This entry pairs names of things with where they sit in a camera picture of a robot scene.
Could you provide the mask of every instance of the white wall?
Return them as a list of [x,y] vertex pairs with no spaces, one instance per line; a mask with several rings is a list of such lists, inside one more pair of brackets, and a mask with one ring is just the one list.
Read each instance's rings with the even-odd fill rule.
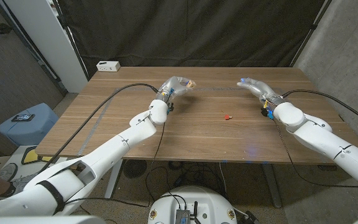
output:
[[80,62],[52,8],[45,0],[5,0],[34,44],[70,93],[87,84]]

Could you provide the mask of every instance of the wooden table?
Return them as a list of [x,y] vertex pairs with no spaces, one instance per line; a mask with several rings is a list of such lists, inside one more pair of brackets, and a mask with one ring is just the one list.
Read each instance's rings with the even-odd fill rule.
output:
[[[195,68],[122,67],[118,72],[96,72],[84,90],[64,112],[36,148],[51,156],[74,133],[89,114],[116,88],[131,83],[148,83],[159,88],[172,76],[194,80],[191,93],[174,99],[168,115],[157,160],[287,164],[290,162],[274,122],[260,114],[261,104],[249,91],[239,88],[240,78],[251,77],[270,85],[277,93],[315,90],[297,68]],[[129,127],[129,121],[148,110],[155,93],[144,86],[118,93],[102,107],[63,150],[61,156],[90,153]],[[322,97],[293,93],[288,99],[303,112],[327,121],[334,133],[358,147],[358,137]],[[232,116],[225,120],[224,115]],[[331,164],[332,161],[302,146],[279,124],[293,162]],[[125,159],[152,159],[161,137],[157,133],[131,149]]]

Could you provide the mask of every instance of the phone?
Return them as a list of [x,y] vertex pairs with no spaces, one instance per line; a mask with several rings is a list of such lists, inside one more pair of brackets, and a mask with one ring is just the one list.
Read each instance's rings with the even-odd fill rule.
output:
[[35,114],[19,114],[12,119],[12,122],[31,121],[34,118],[34,116]]

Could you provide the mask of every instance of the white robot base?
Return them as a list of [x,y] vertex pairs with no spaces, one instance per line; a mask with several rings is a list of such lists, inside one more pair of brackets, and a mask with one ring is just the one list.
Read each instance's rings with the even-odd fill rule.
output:
[[178,195],[175,197],[179,203],[169,192],[162,195],[150,209],[148,224],[237,223],[230,202],[211,189],[191,185],[177,187],[170,192],[172,195]]

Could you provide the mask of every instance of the concrete wall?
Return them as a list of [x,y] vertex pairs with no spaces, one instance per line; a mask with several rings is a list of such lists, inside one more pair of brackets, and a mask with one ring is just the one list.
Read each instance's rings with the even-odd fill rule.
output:
[[[302,69],[319,91],[358,111],[358,1],[332,1],[294,67]],[[358,116],[331,104],[358,134]]]

